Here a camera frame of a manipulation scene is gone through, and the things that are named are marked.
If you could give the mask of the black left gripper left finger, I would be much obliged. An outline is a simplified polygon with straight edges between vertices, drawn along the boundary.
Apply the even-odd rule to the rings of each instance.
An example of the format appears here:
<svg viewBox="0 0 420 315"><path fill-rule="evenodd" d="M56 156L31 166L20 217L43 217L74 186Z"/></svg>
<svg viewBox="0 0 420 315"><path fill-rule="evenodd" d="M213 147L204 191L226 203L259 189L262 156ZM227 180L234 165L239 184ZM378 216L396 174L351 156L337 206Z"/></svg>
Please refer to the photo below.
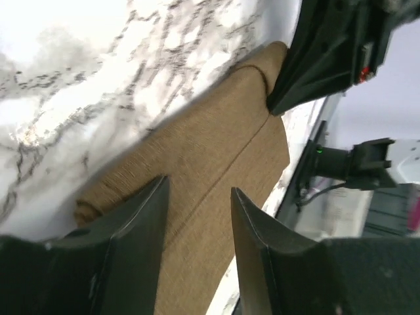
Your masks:
<svg viewBox="0 0 420 315"><path fill-rule="evenodd" d="M152 314L169 179L107 215L42 242L1 237L2 314Z"/></svg>

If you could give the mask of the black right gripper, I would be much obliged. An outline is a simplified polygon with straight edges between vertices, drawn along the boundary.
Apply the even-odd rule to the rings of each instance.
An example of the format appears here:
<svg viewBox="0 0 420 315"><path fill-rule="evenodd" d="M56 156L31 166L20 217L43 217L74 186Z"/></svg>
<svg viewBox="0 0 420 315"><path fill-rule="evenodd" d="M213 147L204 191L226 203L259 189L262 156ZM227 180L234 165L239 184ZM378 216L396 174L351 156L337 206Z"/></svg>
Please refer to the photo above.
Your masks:
<svg viewBox="0 0 420 315"><path fill-rule="evenodd" d="M364 3L359 30L359 1L301 3L292 44L267 98L272 115L342 91L353 80L370 80L385 61L393 31L419 19L419 0Z"/></svg>

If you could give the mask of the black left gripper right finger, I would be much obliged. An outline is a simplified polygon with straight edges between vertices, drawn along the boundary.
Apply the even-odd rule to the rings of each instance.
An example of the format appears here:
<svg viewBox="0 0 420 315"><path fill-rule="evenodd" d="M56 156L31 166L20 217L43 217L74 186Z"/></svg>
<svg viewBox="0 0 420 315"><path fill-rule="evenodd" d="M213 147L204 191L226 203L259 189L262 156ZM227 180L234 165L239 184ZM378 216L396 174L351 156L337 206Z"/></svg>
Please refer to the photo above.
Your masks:
<svg viewBox="0 0 420 315"><path fill-rule="evenodd" d="M417 238L316 242L231 191L244 314L418 314Z"/></svg>

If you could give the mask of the brown cloth napkin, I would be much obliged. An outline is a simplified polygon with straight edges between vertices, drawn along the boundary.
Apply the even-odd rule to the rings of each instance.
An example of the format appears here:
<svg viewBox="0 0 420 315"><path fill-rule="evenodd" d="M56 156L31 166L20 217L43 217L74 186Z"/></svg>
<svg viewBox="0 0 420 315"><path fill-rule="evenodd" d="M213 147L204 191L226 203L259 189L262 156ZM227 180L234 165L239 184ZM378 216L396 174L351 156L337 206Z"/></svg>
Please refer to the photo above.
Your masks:
<svg viewBox="0 0 420 315"><path fill-rule="evenodd" d="M239 64L210 93L153 132L77 201L83 225L114 211L156 175L171 181L156 314L205 314L234 257L230 191L263 205L289 149L270 115L287 47L273 42Z"/></svg>

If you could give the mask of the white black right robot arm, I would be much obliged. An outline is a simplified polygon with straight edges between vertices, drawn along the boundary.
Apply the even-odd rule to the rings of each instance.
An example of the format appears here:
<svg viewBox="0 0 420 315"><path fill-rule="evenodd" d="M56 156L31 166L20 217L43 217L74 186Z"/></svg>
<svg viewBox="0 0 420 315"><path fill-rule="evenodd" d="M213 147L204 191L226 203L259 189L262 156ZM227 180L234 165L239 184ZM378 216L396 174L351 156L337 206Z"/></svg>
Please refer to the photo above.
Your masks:
<svg viewBox="0 0 420 315"><path fill-rule="evenodd" d="M274 116L373 78L385 60L394 29L419 18L418 1L303 1L290 49L267 106ZM394 187L389 138L349 152L319 148L312 176L343 180L348 188Z"/></svg>

